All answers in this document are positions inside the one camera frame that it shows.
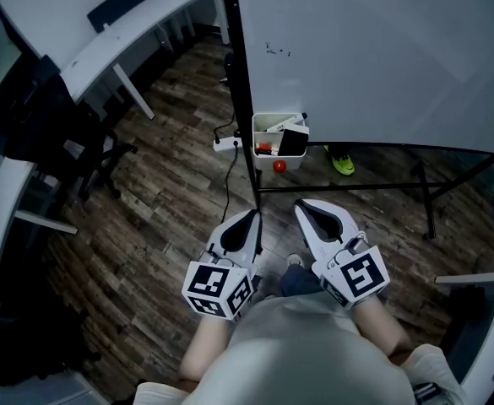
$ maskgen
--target black cable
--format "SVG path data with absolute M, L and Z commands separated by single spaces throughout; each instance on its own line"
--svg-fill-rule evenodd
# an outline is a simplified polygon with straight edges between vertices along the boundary
M 224 223 L 224 219 L 226 217 L 226 211 L 228 210 L 228 206 L 230 205 L 230 189 L 228 188 L 228 177 L 230 176 L 231 169 L 233 168 L 233 165 L 236 164 L 237 162 L 237 152 L 239 151 L 239 148 L 237 147 L 239 144 L 237 141 L 233 142 L 233 145 L 236 147 L 236 157 L 233 159 L 230 165 L 230 169 L 228 170 L 228 174 L 226 174 L 225 182 L 226 182 L 226 207 L 224 208 L 224 213 L 222 214 L 222 220 L 220 223 Z
M 236 113 L 234 112 L 232 115 L 231 115 L 231 120 L 229 123 L 226 123 L 225 125 L 222 125 L 222 126 L 218 126 L 216 127 L 215 129 L 213 129 L 213 132 L 214 132 L 214 141 L 217 143 L 217 144 L 220 144 L 220 139 L 219 139 L 219 135 L 217 134 L 216 131 L 218 131 L 219 129 L 222 129 L 223 127 L 228 127 L 230 124 L 232 124 L 234 122 L 234 120 L 236 119 Z

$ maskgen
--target desk leg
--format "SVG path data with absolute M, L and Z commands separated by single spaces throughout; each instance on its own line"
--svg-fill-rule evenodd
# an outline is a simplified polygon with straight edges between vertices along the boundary
M 216 9 L 216 16 L 219 21 L 222 43 L 228 45 L 230 43 L 230 37 L 228 36 L 228 24 L 226 23 L 226 13 L 222 0 L 214 0 L 214 8 Z
M 32 224 L 45 226 L 47 228 L 53 228 L 54 230 L 62 231 L 64 233 L 69 233 L 74 235 L 78 233 L 78 229 L 75 226 L 64 224 L 63 222 L 58 222 L 56 220 L 51 220 L 45 218 L 44 216 L 39 216 L 38 214 L 26 212 L 25 210 L 18 210 L 14 214 L 14 217 L 18 219 L 26 220 L 27 222 L 31 222 Z
M 164 47 L 167 48 L 169 52 L 174 52 L 173 46 L 171 46 L 170 38 L 168 37 L 168 34 L 164 31 L 164 29 L 159 26 L 159 29 L 155 30 L 155 35 L 161 45 L 164 44 Z
M 194 30 L 194 24 L 192 18 L 190 18 L 190 11 L 188 8 L 184 10 L 185 20 L 187 21 L 188 33 L 190 36 L 194 37 L 196 35 L 196 31 Z
M 119 65 L 119 63 L 117 63 L 113 67 L 113 72 L 117 74 L 117 76 L 122 82 L 122 85 L 125 86 L 125 89 L 127 89 L 128 93 L 133 97 L 133 99 L 138 104 L 138 106 L 142 109 L 144 114 L 148 118 L 153 120 L 155 118 L 155 113 L 149 108 L 144 98 L 142 98 L 142 95 L 136 90 L 134 84 L 132 84 L 132 81 L 130 81 L 130 78 L 127 76 L 127 74 L 125 74 L 125 71 L 122 70 L 122 67 Z
M 100 80 L 100 82 L 102 83 L 102 85 L 104 85 L 104 87 L 106 88 L 106 90 L 108 90 L 108 92 L 111 92 L 111 94 L 119 101 L 120 104 L 124 103 L 125 101 L 125 98 L 123 98 L 119 92 L 117 91 L 117 89 L 114 89 L 113 87 L 111 87 L 107 82 L 106 82 L 106 76 L 108 75 L 108 73 L 106 73 L 102 79 Z
M 436 276 L 436 285 L 446 285 L 449 287 L 488 284 L 494 282 L 494 272 L 478 274 L 461 274 L 458 276 Z
M 177 40 L 183 43 L 184 38 L 182 37 L 181 26 L 179 25 L 179 21 L 177 21 L 177 16 L 171 17 L 171 27 L 176 34 Z

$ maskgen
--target red ball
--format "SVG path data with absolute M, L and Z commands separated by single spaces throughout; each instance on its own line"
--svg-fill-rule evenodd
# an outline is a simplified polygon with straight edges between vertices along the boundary
M 286 162 L 284 160 L 276 160 L 273 162 L 273 170 L 276 173 L 282 174 L 286 171 Z

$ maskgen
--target white desk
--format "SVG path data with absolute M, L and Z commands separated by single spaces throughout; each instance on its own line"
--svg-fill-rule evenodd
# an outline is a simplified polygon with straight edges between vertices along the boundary
M 170 19 L 178 12 L 185 11 L 188 29 L 193 34 L 194 30 L 187 7 L 197 1 L 144 0 L 115 23 L 106 27 L 61 72 L 62 79 L 64 79 L 74 101 L 80 100 L 102 73 L 113 65 L 114 72 L 136 103 L 147 117 L 154 118 L 155 114 L 116 61 L 134 42 L 150 31 L 159 29 L 158 34 L 165 35 L 166 32 L 161 28 L 160 23 Z M 226 28 L 224 5 L 222 0 L 214 0 L 214 5 L 220 24 L 222 41 L 227 44 L 230 40 Z M 181 30 L 176 19 L 172 19 L 172 27 L 177 39 L 182 40 Z
M 0 260 L 8 230 L 14 218 L 20 218 L 33 224 L 76 234 L 78 229 L 72 225 L 62 224 L 33 214 L 18 210 L 19 201 L 29 184 L 31 173 L 36 165 L 24 160 L 4 158 L 0 168 Z
M 173 17 L 180 11 L 184 11 L 187 27 L 194 34 L 194 28 L 187 7 L 198 0 L 145 0 L 138 6 L 125 13 L 112 26 L 106 28 L 94 40 L 92 40 L 61 72 L 61 76 L 67 85 L 68 91 L 74 101 L 82 99 L 84 93 L 96 82 L 102 73 L 112 64 L 113 70 L 121 79 L 128 92 L 136 100 L 144 113 L 153 118 L 155 114 L 147 106 L 139 92 L 128 79 L 117 59 L 134 42 L 151 30 L 159 27 L 159 23 Z M 215 9 L 220 24 L 222 41 L 229 43 L 228 30 L 225 21 L 225 10 L 222 0 L 214 0 Z M 177 39 L 182 40 L 181 30 L 176 20 L 172 20 Z M 22 160 L 4 158 L 0 168 L 0 260 L 3 253 L 4 242 L 8 230 L 14 218 L 30 221 L 55 230 L 61 230 L 71 234 L 78 231 L 75 227 L 62 224 L 41 216 L 18 210 L 19 201 L 27 187 L 31 172 L 35 164 Z
M 450 287 L 476 284 L 488 284 L 494 282 L 494 273 L 470 274 L 464 276 L 438 276 L 435 280 L 438 285 Z M 475 356 L 461 386 L 468 395 L 470 404 L 484 405 L 494 392 L 494 318 L 492 319 L 488 333 L 486 334 L 479 353 Z

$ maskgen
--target jeans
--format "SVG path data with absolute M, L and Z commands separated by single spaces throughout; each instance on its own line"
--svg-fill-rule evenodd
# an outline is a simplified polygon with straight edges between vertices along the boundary
M 288 267 L 286 273 L 280 278 L 279 285 L 284 297 L 323 291 L 320 287 L 320 280 L 312 270 L 306 270 L 298 264 L 292 264 Z

